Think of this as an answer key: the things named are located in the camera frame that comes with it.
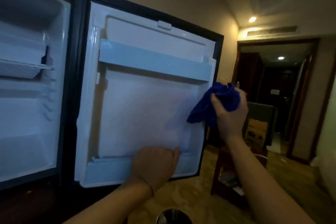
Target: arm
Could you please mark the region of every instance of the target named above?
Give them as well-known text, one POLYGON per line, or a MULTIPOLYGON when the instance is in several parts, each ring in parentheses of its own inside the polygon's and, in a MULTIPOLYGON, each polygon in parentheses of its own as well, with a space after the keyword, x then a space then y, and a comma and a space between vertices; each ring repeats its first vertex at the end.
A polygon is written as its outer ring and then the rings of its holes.
POLYGON ((121 224, 174 174, 178 161, 179 148, 174 151, 162 147, 143 148, 135 156, 126 182, 65 223, 121 224))
POLYGON ((242 138, 242 128, 248 112, 246 94, 240 90, 241 103, 237 110, 227 112, 213 94, 218 129, 225 140, 239 180, 258 223, 305 223, 312 219, 277 184, 268 171, 253 155, 242 138))

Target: blue microfiber towel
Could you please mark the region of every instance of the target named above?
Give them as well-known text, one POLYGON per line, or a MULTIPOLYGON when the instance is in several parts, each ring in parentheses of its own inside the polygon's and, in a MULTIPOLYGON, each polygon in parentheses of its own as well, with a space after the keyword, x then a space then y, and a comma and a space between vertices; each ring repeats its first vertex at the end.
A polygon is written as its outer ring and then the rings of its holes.
POLYGON ((214 93, 221 101, 226 111, 232 112, 238 108, 240 96, 239 92, 235 90, 234 85, 232 83, 223 85, 220 82, 215 82, 215 84, 207 90, 203 98, 193 108, 187 122, 197 123, 205 120, 209 127, 217 127, 216 113, 210 102, 210 96, 212 93, 214 93))

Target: human hand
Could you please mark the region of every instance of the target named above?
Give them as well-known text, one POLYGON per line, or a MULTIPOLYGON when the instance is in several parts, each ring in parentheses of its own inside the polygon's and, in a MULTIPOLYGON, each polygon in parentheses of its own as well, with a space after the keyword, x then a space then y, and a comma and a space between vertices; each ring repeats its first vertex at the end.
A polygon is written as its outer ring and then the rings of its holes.
POLYGON ((239 89, 236 90, 239 91, 240 103, 238 108, 232 112, 224 109, 215 94, 212 94, 210 98, 216 112, 218 130, 222 139, 226 142, 231 138, 242 137, 243 125, 248 112, 246 93, 239 89))
POLYGON ((156 191, 174 174, 179 156, 179 147, 173 151, 163 147, 144 147, 133 159, 131 176, 143 179, 156 191))

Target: mini fridge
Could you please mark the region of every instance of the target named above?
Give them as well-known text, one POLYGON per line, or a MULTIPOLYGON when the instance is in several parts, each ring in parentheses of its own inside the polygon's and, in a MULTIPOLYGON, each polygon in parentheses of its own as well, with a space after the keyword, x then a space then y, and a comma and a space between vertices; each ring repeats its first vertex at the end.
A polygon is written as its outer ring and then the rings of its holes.
POLYGON ((143 146, 199 174, 223 36, 125 0, 0 0, 0 189, 122 183, 143 146))

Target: recessed light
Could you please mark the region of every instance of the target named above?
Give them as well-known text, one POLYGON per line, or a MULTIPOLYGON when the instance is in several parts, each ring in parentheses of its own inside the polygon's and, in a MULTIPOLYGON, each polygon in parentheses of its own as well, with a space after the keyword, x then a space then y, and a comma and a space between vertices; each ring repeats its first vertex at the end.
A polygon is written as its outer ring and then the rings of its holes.
POLYGON ((257 17, 251 17, 250 19, 249 19, 249 22, 255 22, 255 20, 257 19, 257 17))

